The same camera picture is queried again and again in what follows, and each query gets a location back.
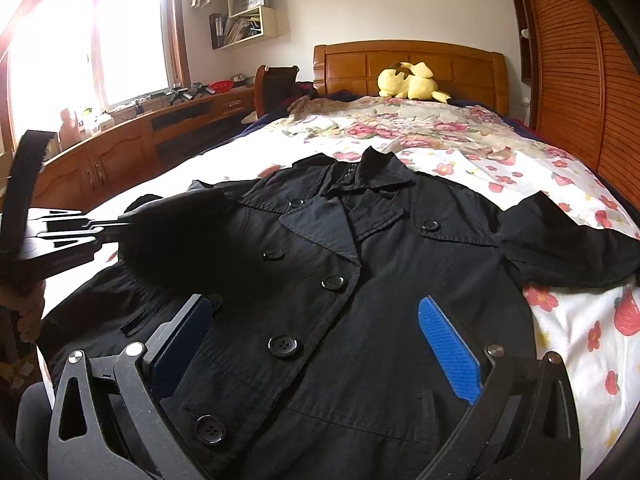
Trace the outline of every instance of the red bowl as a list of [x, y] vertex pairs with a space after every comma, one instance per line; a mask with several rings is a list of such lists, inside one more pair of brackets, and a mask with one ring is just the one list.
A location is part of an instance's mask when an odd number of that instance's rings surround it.
[[226, 94], [234, 87], [234, 82], [230, 79], [223, 79], [222, 81], [216, 81], [211, 83], [209, 88], [216, 91], [217, 94]]

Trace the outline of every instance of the floral bedsheet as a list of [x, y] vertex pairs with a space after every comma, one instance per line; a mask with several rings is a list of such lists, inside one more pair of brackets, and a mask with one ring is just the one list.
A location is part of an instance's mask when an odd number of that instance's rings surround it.
[[[479, 106], [363, 98], [353, 103], [302, 98], [266, 128], [339, 160], [368, 146], [396, 153], [415, 171], [436, 174], [502, 209], [542, 191], [578, 224], [640, 230], [593, 173], [569, 153], [524, 139]], [[559, 352], [577, 401], [582, 478], [604, 459], [640, 400], [640, 289], [635, 277], [609, 290], [530, 284], [539, 356]]]

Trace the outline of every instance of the stuffed animal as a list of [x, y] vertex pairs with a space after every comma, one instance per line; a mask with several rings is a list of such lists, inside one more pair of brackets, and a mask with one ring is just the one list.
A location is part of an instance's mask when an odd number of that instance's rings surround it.
[[397, 97], [399, 99], [418, 99], [427, 101], [436, 99], [446, 103], [451, 96], [438, 91], [438, 85], [432, 79], [433, 72], [420, 62], [398, 63], [394, 68], [383, 70], [378, 76], [380, 97]]

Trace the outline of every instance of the wooden wardrobe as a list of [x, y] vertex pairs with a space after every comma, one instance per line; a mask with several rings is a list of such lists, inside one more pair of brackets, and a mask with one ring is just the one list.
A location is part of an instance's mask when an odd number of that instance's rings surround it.
[[587, 0], [526, 3], [537, 133], [640, 207], [640, 75]]

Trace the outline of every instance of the chair backrest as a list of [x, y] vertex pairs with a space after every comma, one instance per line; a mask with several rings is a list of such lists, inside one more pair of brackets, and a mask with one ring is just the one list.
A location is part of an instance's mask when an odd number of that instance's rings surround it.
[[275, 110], [294, 93], [300, 69], [297, 66], [268, 67], [262, 65], [255, 73], [254, 104], [258, 118]]

